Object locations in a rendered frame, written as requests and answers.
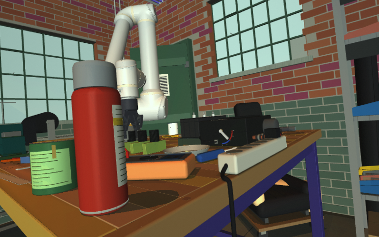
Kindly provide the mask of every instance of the workbench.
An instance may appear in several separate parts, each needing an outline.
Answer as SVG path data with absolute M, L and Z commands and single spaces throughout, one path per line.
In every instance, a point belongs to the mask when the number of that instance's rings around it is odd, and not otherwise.
M 314 237 L 324 237 L 316 141 L 320 130 L 284 132 L 287 148 L 239 175 L 233 184 L 239 215 L 304 158 Z M 177 138 L 167 138 L 175 147 Z M 31 181 L 29 164 L 0 163 L 0 172 Z M 128 181 L 129 202 L 108 215 L 79 211 L 78 190 L 35 196 L 31 184 L 0 179 L 0 205 L 27 236 L 34 237 L 212 237 L 230 222 L 227 184 L 217 160 L 197 163 L 187 179 Z

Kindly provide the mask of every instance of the red spray can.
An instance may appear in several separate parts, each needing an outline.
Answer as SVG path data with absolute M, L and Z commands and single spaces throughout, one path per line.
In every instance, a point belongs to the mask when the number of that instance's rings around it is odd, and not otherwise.
M 86 216 L 104 215 L 128 202 L 116 68 L 94 60 L 77 62 L 72 70 L 79 211 Z

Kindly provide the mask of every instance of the vent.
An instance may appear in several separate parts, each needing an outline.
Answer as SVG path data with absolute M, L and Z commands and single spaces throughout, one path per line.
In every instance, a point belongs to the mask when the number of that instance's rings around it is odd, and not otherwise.
M 160 90 L 165 96 L 170 96 L 169 91 L 169 74 L 160 75 Z

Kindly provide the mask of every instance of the white power strip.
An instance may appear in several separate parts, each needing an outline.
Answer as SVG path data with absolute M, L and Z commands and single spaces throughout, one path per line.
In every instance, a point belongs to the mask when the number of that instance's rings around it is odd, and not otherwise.
M 226 174 L 240 174 L 286 147 L 285 136 L 255 141 L 236 150 L 229 150 L 225 153 L 219 154 L 219 170 L 222 170 L 224 164 L 227 164 L 228 168 Z

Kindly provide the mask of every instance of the green can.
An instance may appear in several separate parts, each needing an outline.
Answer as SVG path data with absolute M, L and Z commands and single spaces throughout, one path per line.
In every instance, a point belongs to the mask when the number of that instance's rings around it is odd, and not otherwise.
M 29 145 L 34 195 L 50 195 L 78 187 L 73 138 L 33 142 Z

